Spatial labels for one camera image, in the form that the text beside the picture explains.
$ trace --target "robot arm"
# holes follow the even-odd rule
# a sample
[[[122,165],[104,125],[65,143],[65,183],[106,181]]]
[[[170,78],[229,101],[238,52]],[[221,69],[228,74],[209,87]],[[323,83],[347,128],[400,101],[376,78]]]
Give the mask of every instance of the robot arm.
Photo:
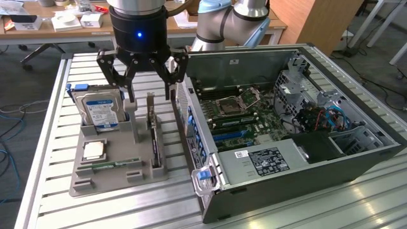
[[[253,48],[269,25],[269,0],[201,0],[192,51],[224,49],[224,39]]]
[[[185,49],[172,50],[166,44],[166,18],[180,13],[192,0],[172,11],[166,11],[164,3],[165,0],[108,0],[117,48],[98,52],[97,64],[108,83],[126,89],[130,102],[136,72],[156,71],[165,83],[166,99],[169,86],[184,79],[188,54]],[[177,63],[172,73],[164,65],[170,56]],[[126,66],[124,75],[114,70],[116,58]]]

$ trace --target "motherboard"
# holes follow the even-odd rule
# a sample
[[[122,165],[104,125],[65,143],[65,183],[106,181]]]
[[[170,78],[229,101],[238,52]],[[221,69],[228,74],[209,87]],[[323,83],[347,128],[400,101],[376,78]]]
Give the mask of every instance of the motherboard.
[[[272,107],[272,93],[253,86],[240,88],[238,93],[237,96],[200,100],[218,152],[280,141],[288,135]]]

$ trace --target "white box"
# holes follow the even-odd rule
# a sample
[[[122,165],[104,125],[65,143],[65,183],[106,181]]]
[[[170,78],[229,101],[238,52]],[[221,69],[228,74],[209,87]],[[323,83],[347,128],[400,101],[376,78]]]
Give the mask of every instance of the white box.
[[[84,14],[81,17],[81,26],[84,28],[100,28],[102,18],[100,13]]]
[[[38,30],[42,19],[36,15],[10,15],[16,30]]]
[[[73,14],[60,14],[50,21],[54,32],[81,29],[81,23]]]
[[[343,32],[339,44],[336,45],[333,51],[345,50],[345,45],[349,44],[352,38],[353,38],[353,34],[349,31],[345,30]]]

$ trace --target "blue hard drive label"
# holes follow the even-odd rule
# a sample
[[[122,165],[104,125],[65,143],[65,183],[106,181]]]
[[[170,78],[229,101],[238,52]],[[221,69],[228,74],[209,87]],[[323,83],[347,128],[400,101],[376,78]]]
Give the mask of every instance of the blue hard drive label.
[[[261,177],[289,169],[289,166],[276,147],[250,152],[248,153],[248,156],[256,168],[257,174]]]
[[[116,112],[112,111],[113,106],[110,99],[86,102],[90,119],[97,128],[109,129],[117,126],[118,120]]]

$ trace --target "aluminum slatted table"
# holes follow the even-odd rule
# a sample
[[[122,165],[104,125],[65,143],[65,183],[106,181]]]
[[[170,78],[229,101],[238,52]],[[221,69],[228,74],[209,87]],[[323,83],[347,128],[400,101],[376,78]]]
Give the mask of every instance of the aluminum slatted table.
[[[307,48],[373,111],[407,137],[405,123],[369,92],[320,55]],[[257,209],[212,224],[201,223],[201,213],[189,180],[186,161],[162,82],[154,73],[137,74],[136,116],[145,115],[146,92],[154,92],[156,112],[162,120],[169,179],[81,198],[68,195],[80,115],[65,94],[66,83],[105,84],[96,53],[74,54],[61,60],[37,151],[21,202],[16,229],[272,229],[272,228],[380,228],[407,227],[407,153],[377,164],[353,182]],[[124,65],[114,63],[124,71]],[[329,87],[319,72],[311,77]]]

